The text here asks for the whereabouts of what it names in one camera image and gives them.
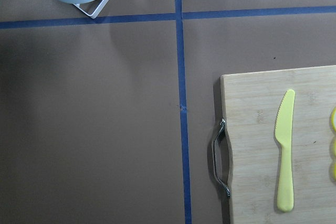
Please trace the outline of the bamboo cutting board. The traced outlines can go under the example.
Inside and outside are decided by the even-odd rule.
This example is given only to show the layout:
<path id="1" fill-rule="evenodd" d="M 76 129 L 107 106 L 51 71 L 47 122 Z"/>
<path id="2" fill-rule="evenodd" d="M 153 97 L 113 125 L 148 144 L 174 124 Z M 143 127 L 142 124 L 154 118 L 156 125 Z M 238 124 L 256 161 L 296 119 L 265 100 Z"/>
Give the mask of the bamboo cutting board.
<path id="1" fill-rule="evenodd" d="M 335 66 L 225 74 L 232 223 L 335 223 Z"/>

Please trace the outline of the yellow plastic knife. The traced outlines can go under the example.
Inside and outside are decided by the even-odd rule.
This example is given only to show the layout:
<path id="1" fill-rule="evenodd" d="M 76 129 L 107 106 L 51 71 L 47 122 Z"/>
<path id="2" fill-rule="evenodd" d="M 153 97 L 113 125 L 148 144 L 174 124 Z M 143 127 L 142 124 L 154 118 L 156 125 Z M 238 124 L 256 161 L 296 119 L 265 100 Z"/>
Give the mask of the yellow plastic knife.
<path id="1" fill-rule="evenodd" d="M 286 91 L 279 106 L 275 122 L 275 138 L 281 146 L 277 207 L 282 212 L 290 212 L 294 206 L 291 147 L 295 95 L 293 89 Z"/>

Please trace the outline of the lemon slice top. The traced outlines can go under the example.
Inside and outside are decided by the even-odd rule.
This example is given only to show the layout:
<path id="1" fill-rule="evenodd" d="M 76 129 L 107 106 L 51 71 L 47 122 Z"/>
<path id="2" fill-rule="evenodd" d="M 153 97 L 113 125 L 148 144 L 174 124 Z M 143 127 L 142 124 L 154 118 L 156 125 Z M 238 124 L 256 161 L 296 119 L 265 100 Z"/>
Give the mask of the lemon slice top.
<path id="1" fill-rule="evenodd" d="M 336 107 L 333 108 L 330 116 L 331 127 L 336 132 Z"/>

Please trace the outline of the lemon slice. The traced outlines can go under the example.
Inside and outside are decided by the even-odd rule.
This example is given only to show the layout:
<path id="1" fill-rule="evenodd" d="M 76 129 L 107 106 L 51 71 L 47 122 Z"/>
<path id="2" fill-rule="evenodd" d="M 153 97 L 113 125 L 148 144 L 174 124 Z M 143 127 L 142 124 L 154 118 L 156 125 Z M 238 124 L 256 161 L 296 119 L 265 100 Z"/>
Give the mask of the lemon slice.
<path id="1" fill-rule="evenodd" d="M 336 132 L 336 107 L 333 108 L 330 116 L 331 127 Z"/>
<path id="2" fill-rule="evenodd" d="M 336 182 L 336 163 L 333 161 L 330 165 L 330 177 L 333 182 Z"/>

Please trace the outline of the lemon slice bottom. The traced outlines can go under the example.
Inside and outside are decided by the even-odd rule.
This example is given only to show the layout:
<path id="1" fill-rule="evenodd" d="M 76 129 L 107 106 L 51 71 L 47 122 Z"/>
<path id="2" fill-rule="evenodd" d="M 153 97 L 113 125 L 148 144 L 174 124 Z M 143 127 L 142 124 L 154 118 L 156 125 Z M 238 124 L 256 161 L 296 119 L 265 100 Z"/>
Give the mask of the lemon slice bottom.
<path id="1" fill-rule="evenodd" d="M 330 165 L 330 177 L 333 182 L 336 182 L 336 163 L 333 161 Z"/>

